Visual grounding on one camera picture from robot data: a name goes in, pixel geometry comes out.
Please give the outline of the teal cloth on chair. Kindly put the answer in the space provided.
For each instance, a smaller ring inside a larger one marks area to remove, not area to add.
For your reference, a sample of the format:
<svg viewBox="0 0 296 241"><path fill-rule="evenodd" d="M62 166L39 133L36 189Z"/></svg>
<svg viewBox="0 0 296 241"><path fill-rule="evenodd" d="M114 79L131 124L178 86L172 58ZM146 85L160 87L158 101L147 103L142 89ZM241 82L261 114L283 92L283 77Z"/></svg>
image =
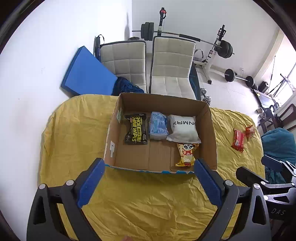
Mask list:
<svg viewBox="0 0 296 241"><path fill-rule="evenodd" d="M268 131L261 137L265 167L265 179L269 184L290 183L292 174L279 163L291 163L295 166L295 139L291 132L284 128Z"/></svg>

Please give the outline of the orange snack bag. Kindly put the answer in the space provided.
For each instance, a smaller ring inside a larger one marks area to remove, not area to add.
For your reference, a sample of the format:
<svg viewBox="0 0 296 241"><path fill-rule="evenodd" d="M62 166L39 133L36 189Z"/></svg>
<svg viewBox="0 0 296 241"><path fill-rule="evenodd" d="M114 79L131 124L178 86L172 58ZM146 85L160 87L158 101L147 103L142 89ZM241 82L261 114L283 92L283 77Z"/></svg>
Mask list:
<svg viewBox="0 0 296 241"><path fill-rule="evenodd" d="M247 141L249 141L255 134L256 128L251 125L251 126L247 126L245 128L245 136L247 138Z"/></svg>

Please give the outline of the left white quilted chair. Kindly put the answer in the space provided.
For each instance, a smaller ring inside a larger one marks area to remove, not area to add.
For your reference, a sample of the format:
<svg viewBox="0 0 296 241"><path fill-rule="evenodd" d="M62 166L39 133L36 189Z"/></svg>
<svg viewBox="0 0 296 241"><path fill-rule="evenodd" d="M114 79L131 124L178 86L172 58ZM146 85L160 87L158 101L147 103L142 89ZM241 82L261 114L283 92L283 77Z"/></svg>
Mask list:
<svg viewBox="0 0 296 241"><path fill-rule="evenodd" d="M126 78L145 93L146 53L146 42L137 37L112 43L105 43L102 35L94 38L94 56L117 77Z"/></svg>

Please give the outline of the blue black weight bench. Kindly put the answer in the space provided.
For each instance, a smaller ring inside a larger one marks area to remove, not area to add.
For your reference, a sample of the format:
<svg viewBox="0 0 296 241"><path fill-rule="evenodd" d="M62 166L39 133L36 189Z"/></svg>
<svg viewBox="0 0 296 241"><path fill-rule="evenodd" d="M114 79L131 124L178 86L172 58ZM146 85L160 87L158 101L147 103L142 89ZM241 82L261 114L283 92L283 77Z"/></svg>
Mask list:
<svg viewBox="0 0 296 241"><path fill-rule="evenodd" d="M189 82L191 84L191 88L194 92L196 100L201 100L200 85L199 85L199 80L198 80L198 75L196 70L196 64L194 62L191 65Z"/></svg>

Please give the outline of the right white quilted chair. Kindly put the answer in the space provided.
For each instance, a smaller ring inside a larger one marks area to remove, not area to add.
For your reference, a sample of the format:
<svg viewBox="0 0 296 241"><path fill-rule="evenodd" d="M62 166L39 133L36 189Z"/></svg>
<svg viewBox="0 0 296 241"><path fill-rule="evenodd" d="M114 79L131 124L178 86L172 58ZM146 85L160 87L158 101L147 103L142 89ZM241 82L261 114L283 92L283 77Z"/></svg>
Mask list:
<svg viewBox="0 0 296 241"><path fill-rule="evenodd" d="M189 76L196 43L182 38L155 36L149 93L196 99Z"/></svg>

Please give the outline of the black yellow shoe wipes pack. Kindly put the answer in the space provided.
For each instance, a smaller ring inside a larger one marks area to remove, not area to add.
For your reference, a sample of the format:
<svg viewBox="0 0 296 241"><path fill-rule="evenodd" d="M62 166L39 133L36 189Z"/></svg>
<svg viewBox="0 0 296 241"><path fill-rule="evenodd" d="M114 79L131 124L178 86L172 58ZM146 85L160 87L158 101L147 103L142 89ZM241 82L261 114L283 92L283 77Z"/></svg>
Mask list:
<svg viewBox="0 0 296 241"><path fill-rule="evenodd" d="M147 145L147 132L145 121L147 115L145 113L135 113L125 115L130 123L130 128L125 136L125 143L130 145Z"/></svg>

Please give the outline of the long barbell with plates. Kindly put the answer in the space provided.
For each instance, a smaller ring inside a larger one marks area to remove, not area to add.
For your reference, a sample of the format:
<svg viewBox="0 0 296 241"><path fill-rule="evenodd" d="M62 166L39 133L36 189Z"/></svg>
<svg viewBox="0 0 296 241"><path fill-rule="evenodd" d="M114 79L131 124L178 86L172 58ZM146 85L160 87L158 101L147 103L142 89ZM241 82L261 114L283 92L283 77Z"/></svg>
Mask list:
<svg viewBox="0 0 296 241"><path fill-rule="evenodd" d="M159 36L161 34L174 35L174 36L178 36L180 38L192 40L195 42L202 42L202 43L212 45L214 47L214 51L216 51L217 54L222 58L227 59L227 58L230 58L232 55L234 55L232 45L229 42L223 40L223 37L226 33L225 25L222 25L222 27L219 29L215 43L211 43L211 42L202 40L197 37L189 36L189 35L165 32L161 30L155 31L153 22L145 22L144 24L141 25L140 30L132 30L132 32L139 32L140 37L145 41L151 41L154 37L154 34L158 34Z"/></svg>

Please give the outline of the small dumbbell bar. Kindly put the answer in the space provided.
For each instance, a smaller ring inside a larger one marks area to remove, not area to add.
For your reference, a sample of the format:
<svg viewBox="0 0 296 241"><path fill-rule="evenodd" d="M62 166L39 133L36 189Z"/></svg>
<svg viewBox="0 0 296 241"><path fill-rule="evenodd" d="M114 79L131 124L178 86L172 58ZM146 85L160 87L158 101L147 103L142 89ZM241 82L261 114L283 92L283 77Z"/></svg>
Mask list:
<svg viewBox="0 0 296 241"><path fill-rule="evenodd" d="M252 88L255 84L254 79L251 76L246 78L239 77L232 69L226 69L224 72L224 78L227 82L233 82L235 79L243 80L249 88Z"/></svg>

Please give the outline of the red flowered tissue pack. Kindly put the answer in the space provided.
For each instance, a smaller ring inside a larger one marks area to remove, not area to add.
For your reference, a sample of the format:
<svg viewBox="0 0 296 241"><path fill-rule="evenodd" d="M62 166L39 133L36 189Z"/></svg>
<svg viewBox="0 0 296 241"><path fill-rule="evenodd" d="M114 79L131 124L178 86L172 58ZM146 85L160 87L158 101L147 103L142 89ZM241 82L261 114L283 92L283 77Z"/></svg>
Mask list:
<svg viewBox="0 0 296 241"><path fill-rule="evenodd" d="M244 138L245 138L245 133L234 129L234 137L233 137L233 143L231 145L231 147L239 152L243 152L244 150Z"/></svg>

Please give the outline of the yellow panda snack bag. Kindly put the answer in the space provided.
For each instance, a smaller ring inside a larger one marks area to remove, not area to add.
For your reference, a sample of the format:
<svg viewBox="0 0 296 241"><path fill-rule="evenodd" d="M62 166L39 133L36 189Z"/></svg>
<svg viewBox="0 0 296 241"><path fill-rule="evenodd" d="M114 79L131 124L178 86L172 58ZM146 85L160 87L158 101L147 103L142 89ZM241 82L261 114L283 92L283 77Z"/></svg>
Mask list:
<svg viewBox="0 0 296 241"><path fill-rule="evenodd" d="M175 164L176 167L191 167L194 164L194 152L199 147L196 144L181 144L177 143L177 148L180 154L180 160Z"/></svg>

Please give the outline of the blue foam mat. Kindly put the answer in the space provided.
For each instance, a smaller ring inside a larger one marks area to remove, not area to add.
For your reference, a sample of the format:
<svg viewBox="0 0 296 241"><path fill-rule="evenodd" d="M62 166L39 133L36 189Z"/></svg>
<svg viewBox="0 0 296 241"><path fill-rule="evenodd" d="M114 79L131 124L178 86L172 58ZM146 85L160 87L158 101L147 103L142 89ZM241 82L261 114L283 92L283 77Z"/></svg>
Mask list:
<svg viewBox="0 0 296 241"><path fill-rule="evenodd" d="M111 95L117 76L84 46L75 53L61 83L73 95Z"/></svg>

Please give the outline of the white pillow pack black letters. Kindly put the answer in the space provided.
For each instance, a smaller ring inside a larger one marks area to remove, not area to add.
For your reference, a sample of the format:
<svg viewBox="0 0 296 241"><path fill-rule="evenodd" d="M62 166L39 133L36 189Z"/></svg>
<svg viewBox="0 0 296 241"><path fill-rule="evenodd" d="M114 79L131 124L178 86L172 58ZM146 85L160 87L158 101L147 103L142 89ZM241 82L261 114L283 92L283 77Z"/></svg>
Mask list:
<svg viewBox="0 0 296 241"><path fill-rule="evenodd" d="M201 144L196 130L195 116L169 115L168 120L172 133L166 137L167 141L183 144Z"/></svg>

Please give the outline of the blue white tissue pack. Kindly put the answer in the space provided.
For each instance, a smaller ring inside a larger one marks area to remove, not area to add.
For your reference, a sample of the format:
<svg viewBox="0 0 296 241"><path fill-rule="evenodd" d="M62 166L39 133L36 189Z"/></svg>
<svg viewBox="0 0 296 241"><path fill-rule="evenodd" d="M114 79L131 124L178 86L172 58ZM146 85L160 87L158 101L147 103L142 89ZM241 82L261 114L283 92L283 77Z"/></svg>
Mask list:
<svg viewBox="0 0 296 241"><path fill-rule="evenodd" d="M165 140L169 134L167 117L160 113L153 111L149 119L149 137L152 140Z"/></svg>

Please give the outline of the chrome dumbbell on floor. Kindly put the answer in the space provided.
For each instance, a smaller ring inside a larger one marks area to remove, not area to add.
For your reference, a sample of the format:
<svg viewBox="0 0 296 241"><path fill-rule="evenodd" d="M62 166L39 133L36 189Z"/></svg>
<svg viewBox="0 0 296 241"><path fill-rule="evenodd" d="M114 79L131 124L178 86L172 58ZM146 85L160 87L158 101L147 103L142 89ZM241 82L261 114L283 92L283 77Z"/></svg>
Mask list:
<svg viewBox="0 0 296 241"><path fill-rule="evenodd" d="M207 90L204 88L200 88L200 94L203 102L206 102L208 105L211 104L211 97L207 95Z"/></svg>

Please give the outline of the white quilted chair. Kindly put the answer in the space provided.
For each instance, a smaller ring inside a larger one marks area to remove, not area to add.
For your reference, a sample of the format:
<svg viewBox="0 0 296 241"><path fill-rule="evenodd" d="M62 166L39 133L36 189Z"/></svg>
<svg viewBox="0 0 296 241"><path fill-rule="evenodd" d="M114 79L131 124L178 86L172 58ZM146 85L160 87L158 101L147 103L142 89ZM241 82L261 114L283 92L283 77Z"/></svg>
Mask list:
<svg viewBox="0 0 296 241"><path fill-rule="evenodd" d="M126 78L145 93L146 53L146 42L137 37L112 43L105 43L102 35L94 38L94 56L117 77Z"/></svg>
<svg viewBox="0 0 296 241"><path fill-rule="evenodd" d="M196 99L189 76L196 43L182 38L155 36L149 93Z"/></svg>

